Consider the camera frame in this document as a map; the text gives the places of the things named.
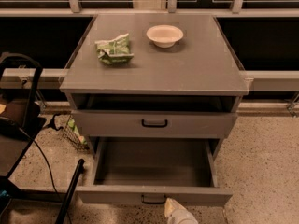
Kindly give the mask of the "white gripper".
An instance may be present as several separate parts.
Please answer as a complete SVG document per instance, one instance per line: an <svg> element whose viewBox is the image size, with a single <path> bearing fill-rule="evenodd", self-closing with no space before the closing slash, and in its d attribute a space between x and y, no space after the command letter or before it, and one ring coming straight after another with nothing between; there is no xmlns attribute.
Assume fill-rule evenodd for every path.
<svg viewBox="0 0 299 224"><path fill-rule="evenodd" d="M181 206L174 206L174 200L167 198L164 204L164 216L167 224L198 224L192 213Z"/></svg>

